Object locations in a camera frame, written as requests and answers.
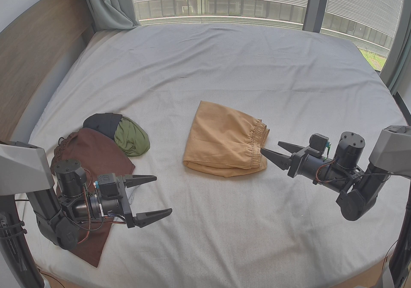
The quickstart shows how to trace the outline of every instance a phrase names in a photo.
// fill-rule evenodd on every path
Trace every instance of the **clothing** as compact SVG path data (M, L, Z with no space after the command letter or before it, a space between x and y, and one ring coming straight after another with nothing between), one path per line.
M114 133L116 132L118 123L122 117L122 115L113 114L112 112L94 114L84 121L83 127L99 131L114 140Z
M90 128L81 128L78 132L71 133L54 149L51 172L54 174L54 164L57 161L70 158L79 160L81 166L91 173L92 177L86 171L87 183L95 181L100 174L132 174L135 168L113 140ZM95 191L92 183L88 189L91 193ZM61 194L59 187L56 193L58 196ZM98 223L92 224L91 228L96 229L98 226L100 226ZM111 223L105 223L101 229L91 231L88 239L70 252L97 267L110 228ZM84 238L86 231L80 229L79 233L80 241Z
M123 116L114 134L114 141L128 157L141 156L150 149L147 133L130 118Z
M270 130L260 119L241 111L201 101L191 126L183 164L223 177L267 168L264 147Z

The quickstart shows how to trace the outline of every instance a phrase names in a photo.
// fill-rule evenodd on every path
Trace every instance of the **black pole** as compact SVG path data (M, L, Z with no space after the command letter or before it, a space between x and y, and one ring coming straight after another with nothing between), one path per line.
M390 259L390 272L393 278L394 287L401 287L408 276L408 265L411 262L411 182L408 193L408 201L405 207L405 216L399 233L398 243L395 246L393 256Z
M22 287L44 288L20 224L14 195L0 196L0 244L6 263Z

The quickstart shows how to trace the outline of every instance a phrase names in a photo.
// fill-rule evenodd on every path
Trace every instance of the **bed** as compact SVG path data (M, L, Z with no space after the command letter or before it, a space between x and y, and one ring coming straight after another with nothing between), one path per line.
M409 181L391 178L376 205L346 221L337 194L269 163L220 178L182 165L201 100L244 111L278 141L307 145L311 134L365 138L365 168L381 129L405 125L387 88L352 42L273 27L164 24L102 31L64 77L30 143L49 162L59 137L85 118L116 112L134 119L151 149L131 158L134 173L157 176L134 192L134 213L172 207L143 229L114 225L98 268L38 231L19 207L26 239L43 270L83 287L329 287L381 260L397 239Z

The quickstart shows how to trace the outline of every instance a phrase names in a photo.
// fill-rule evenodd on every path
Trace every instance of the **robotic arm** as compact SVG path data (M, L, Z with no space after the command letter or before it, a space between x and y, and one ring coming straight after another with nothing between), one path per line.
M379 191L391 175L411 178L409 126L389 126L382 130L365 171L357 166L365 141L360 135L350 131L341 134L332 159L323 157L330 143L328 137L318 133L311 136L307 147L287 142L278 142L278 145L290 152L291 156L264 148L261 149L261 154L280 169L288 170L288 176L292 178L303 175L314 184L336 191L339 194L336 203L340 206L343 217L349 221L359 219L374 206ZM398 244L389 263L392 287L402 285L408 275L410 261L411 190Z
M44 280L28 249L18 217L14 195L26 193L36 214L40 232L55 245L71 250L77 246L82 223L104 223L121 217L128 228L140 228L171 214L172 209L133 216L125 188L155 181L152 175L100 175L88 191L84 169L76 159L61 160L54 167L61 196L54 192L54 179L44 149L22 142L0 141L0 246L13 275L24 288L43 288Z

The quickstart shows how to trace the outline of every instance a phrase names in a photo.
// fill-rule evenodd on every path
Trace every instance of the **bed frame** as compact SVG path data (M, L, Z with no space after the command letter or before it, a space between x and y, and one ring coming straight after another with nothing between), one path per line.
M23 114L30 101L37 101L42 82L76 41L88 43L92 23L86 0L40 0L0 33L1 140L12 139L19 121L37 122L46 104L40 114L29 111L30 117L38 117L28 119Z

